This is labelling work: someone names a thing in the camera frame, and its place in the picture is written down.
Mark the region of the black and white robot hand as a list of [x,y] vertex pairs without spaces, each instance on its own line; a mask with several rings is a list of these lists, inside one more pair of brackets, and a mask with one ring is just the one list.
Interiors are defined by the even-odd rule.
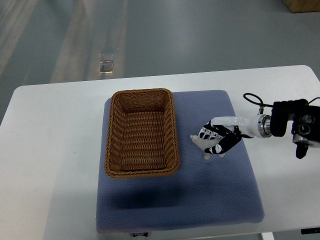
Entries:
[[261,120],[258,114],[251,118],[223,116],[215,117],[203,125],[198,136],[204,140],[221,139],[214,147],[206,148],[204,153],[211,155],[225,154],[243,138],[262,137]]

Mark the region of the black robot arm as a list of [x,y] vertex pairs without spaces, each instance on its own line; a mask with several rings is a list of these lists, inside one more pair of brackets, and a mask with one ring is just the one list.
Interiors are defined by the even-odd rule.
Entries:
[[295,156],[303,159],[309,148],[320,146],[320,107],[311,105],[306,99],[276,101],[271,115],[262,115],[258,131],[262,137],[283,137],[288,122],[292,122],[292,142],[296,144]]

